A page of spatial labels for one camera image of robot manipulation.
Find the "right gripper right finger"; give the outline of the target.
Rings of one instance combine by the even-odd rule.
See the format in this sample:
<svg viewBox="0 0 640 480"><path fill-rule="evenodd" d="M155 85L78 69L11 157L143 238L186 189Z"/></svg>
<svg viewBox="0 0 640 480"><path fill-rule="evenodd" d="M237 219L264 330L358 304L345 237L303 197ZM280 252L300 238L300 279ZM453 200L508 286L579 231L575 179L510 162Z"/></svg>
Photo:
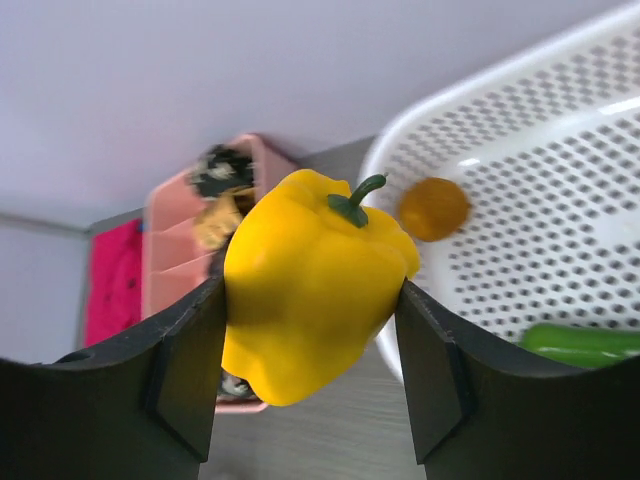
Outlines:
<svg viewBox="0 0 640 480"><path fill-rule="evenodd" d="M430 479L635 479L639 362L588 370L507 342L411 282L395 311L417 462Z"/></svg>

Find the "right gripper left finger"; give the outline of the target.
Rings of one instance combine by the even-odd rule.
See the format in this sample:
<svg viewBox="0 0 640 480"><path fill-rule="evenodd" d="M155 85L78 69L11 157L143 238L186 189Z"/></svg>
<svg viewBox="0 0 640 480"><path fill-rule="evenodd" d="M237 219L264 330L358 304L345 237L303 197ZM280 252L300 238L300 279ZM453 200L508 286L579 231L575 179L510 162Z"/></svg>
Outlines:
<svg viewBox="0 0 640 480"><path fill-rule="evenodd" d="M209 456L224 283L51 364L1 363L5 479L194 479Z"/></svg>

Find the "yellow bell pepper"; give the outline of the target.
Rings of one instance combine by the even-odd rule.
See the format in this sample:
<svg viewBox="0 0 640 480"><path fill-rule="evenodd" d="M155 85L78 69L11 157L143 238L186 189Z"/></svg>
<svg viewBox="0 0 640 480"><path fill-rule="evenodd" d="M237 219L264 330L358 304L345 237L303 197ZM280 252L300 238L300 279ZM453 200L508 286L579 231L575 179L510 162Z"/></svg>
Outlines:
<svg viewBox="0 0 640 480"><path fill-rule="evenodd" d="M289 406L345 373L393 314L419 270L411 237L358 187L303 169L265 195L224 261L222 366L257 397Z"/></svg>

